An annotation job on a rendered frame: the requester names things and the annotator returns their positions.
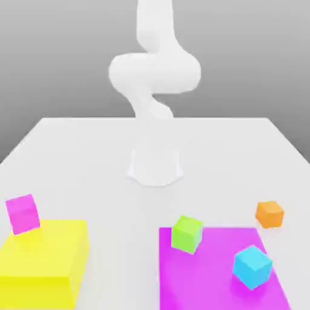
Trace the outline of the small orange cube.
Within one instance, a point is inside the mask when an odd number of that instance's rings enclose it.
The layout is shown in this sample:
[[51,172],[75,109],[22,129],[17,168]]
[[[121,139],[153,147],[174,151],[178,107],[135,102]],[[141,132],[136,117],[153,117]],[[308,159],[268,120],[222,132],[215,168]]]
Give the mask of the small orange cube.
[[256,219],[263,228],[280,227],[283,222],[284,210],[276,201],[259,202]]

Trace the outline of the large yellow box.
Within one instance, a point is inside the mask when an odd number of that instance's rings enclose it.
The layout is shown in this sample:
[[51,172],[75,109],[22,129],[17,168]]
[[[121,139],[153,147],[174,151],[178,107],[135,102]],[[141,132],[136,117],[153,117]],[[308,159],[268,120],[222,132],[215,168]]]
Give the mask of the large yellow box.
[[73,309],[90,244],[84,219],[45,219],[0,246],[0,309]]

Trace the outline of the small cyan cube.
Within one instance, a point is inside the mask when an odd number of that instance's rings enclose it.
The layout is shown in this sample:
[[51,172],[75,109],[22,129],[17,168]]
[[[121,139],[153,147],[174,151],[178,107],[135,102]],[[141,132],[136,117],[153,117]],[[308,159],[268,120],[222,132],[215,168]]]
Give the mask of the small cyan cube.
[[234,257],[232,273],[250,290],[269,280],[272,260],[258,247],[251,245]]

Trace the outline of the small green cube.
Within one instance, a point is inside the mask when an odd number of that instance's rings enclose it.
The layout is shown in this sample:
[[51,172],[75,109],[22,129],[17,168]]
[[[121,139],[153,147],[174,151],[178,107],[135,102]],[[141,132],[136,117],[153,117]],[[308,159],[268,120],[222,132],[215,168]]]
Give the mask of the small green cube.
[[202,240],[202,230],[202,221],[187,216],[180,216],[171,229],[171,246],[194,254]]

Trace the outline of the small magenta cube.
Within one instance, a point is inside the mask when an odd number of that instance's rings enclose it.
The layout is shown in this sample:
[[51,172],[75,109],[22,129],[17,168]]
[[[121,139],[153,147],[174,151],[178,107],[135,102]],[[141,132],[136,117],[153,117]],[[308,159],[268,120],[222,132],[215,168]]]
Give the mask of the small magenta cube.
[[41,226],[38,210],[31,194],[5,201],[13,234],[21,234]]

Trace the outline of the large magenta box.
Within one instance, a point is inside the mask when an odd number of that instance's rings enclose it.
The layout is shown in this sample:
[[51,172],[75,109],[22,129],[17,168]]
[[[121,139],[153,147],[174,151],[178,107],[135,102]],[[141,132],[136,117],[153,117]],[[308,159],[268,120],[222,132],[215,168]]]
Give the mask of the large magenta box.
[[171,228],[159,228],[159,310],[291,310],[275,271],[254,290],[234,274],[234,256],[265,248],[255,228],[204,228],[194,254],[171,246]]

